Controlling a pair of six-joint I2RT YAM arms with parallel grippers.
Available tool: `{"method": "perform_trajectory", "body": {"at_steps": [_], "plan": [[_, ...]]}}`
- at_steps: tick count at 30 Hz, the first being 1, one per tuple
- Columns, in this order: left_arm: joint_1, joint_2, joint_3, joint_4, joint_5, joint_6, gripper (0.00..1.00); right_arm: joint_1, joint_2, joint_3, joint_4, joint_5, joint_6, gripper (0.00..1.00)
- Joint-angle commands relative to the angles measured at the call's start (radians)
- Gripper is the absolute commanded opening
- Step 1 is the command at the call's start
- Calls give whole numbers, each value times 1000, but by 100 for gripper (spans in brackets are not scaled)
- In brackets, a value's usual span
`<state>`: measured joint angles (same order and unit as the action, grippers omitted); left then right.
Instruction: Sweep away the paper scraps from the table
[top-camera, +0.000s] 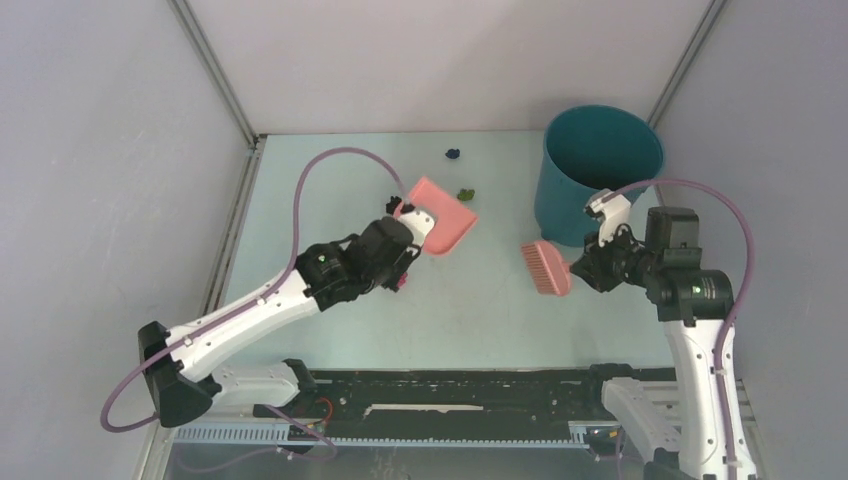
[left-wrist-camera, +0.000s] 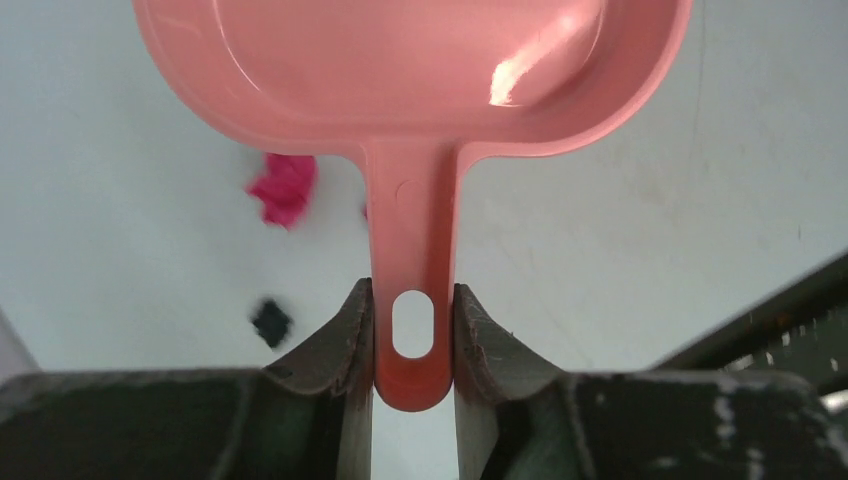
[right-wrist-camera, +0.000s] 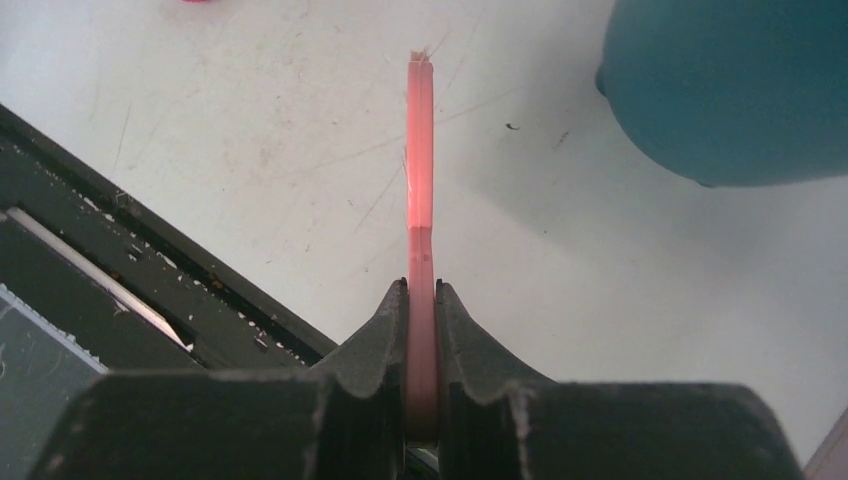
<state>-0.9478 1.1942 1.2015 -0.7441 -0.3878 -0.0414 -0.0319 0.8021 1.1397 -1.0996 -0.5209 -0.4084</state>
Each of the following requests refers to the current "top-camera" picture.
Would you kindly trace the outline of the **pink plastic dustpan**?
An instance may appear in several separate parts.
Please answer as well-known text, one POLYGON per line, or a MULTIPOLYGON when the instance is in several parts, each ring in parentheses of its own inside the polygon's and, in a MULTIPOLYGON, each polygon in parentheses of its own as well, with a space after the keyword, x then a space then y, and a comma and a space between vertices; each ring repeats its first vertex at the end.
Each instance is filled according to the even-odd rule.
POLYGON ((477 214, 427 177, 420 178, 402 199, 403 203, 426 210, 436 219, 435 228, 421 248, 430 256, 451 253, 478 221, 477 214))

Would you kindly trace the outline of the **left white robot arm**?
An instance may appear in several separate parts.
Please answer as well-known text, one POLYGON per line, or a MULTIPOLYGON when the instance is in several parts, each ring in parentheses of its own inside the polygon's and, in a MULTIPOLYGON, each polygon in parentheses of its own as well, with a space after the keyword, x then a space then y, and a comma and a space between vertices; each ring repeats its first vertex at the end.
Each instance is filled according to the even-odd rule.
POLYGON ((418 209, 384 216, 360 234, 309 246, 290 273, 219 311, 171 329, 159 322, 142 327, 142 374, 156 420, 182 426, 232 399, 237 381, 215 369, 274 330, 376 287, 397 291, 435 225, 418 209))

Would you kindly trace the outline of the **pink plastic hand brush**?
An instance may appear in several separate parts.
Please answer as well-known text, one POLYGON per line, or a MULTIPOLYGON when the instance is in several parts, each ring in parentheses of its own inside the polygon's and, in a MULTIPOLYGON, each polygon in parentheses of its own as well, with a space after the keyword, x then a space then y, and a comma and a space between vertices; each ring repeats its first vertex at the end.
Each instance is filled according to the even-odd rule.
POLYGON ((536 291, 541 295, 564 297, 572 289, 570 263, 551 242, 537 240, 520 248, 536 291))

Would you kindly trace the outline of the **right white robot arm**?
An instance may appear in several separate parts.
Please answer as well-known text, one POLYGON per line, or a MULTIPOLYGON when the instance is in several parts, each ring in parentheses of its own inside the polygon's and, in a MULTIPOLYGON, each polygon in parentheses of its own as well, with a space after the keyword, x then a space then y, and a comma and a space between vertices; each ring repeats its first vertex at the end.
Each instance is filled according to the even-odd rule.
POLYGON ((701 266, 699 219, 688 208, 652 207, 638 240, 629 212, 601 208, 573 275, 598 292, 621 284, 644 289, 674 362, 680 426, 674 428, 632 378, 599 379, 581 392, 585 411, 613 414, 645 460, 648 479, 756 479, 731 361, 734 307, 729 277, 701 266))

